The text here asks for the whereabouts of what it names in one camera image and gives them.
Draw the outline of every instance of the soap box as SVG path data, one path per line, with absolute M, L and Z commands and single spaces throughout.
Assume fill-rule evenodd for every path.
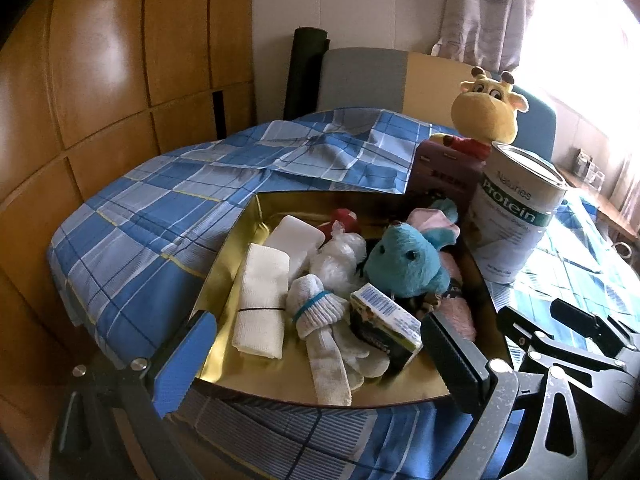
M 389 356 L 389 369 L 399 372 L 422 348 L 420 321 L 367 283 L 351 294 L 351 330 Z

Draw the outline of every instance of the metal tray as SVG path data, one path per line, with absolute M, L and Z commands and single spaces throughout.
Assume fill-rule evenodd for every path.
M 318 225 L 328 221 L 337 207 L 357 213 L 365 238 L 380 238 L 390 220 L 406 219 L 420 206 L 424 204 L 419 199 L 408 195 L 373 192 L 285 191 L 252 197 L 229 231 L 194 306 L 194 311 L 209 310 L 218 322 L 216 341 L 197 378 L 241 394 L 316 406 L 306 347 L 290 321 L 281 360 L 242 354 L 231 346 L 239 295 L 239 283 L 234 280 L 249 243 L 263 243 L 287 214 Z M 511 363 L 505 339 L 495 324 L 494 304 L 462 240 L 452 248 L 452 254 L 460 266 L 463 295 L 474 316 L 476 345 L 487 358 Z M 374 408 L 446 395 L 447 387 L 429 355 L 421 352 L 400 374 L 367 380 L 353 393 L 352 407 Z

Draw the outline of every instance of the chair backrest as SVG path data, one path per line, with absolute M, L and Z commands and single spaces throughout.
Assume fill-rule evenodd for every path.
M 471 65 L 388 48 L 336 48 L 324 54 L 318 110 L 346 106 L 386 108 L 421 121 L 453 128 L 450 109 Z M 542 100 L 514 87 L 529 101 L 518 113 L 515 146 L 551 160 L 556 114 Z

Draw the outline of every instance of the small box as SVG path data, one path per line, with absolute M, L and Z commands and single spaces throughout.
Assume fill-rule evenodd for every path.
M 466 212 L 482 175 L 484 162 L 432 140 L 424 140 L 415 152 L 406 192 L 441 190 Z
M 389 356 L 389 369 L 402 370 L 422 348 L 420 321 L 367 283 L 351 294 L 351 330 Z

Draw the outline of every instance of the white wall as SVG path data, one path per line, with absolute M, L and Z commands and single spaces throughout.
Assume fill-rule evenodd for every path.
M 571 108 L 552 99 L 556 109 L 556 142 L 551 161 L 560 168 L 570 170 L 575 154 L 582 148 L 604 172 L 605 182 L 601 193 L 609 197 L 620 176 L 625 158 L 625 144 L 611 141 L 603 132 L 581 117 Z
M 293 31 L 320 27 L 331 48 L 377 46 L 430 52 L 445 0 L 254 0 L 258 122 L 282 118 Z

